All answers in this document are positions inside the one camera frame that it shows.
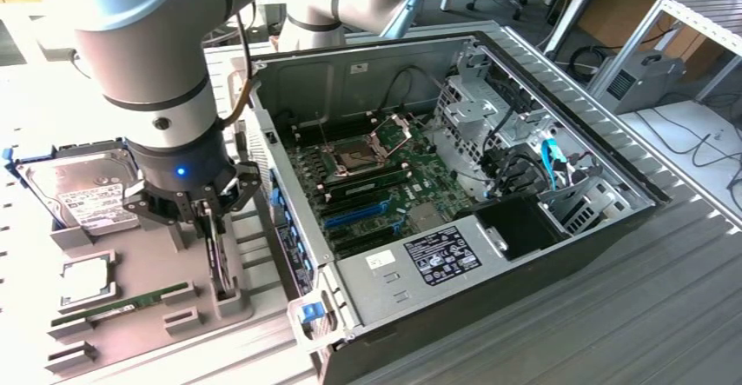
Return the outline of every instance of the metal shelf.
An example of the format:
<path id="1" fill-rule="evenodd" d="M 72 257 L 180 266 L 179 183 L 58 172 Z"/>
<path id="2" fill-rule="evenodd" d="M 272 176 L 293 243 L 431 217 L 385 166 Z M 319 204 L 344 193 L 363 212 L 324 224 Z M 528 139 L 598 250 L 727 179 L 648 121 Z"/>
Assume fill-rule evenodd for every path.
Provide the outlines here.
<path id="1" fill-rule="evenodd" d="M 668 14 L 679 22 L 694 28 L 695 31 L 738 56 L 699 92 L 698 100 L 708 95 L 715 85 L 738 65 L 742 56 L 742 0 L 658 0 L 648 9 L 648 13 L 631 34 L 614 62 L 607 66 L 606 73 L 594 82 L 590 90 L 592 97 L 599 98 L 603 95 L 610 82 L 615 79 L 623 67 L 624 61 L 639 48 L 640 42 L 663 14 Z M 658 49 L 666 46 L 674 34 L 675 31 L 660 41 Z"/>

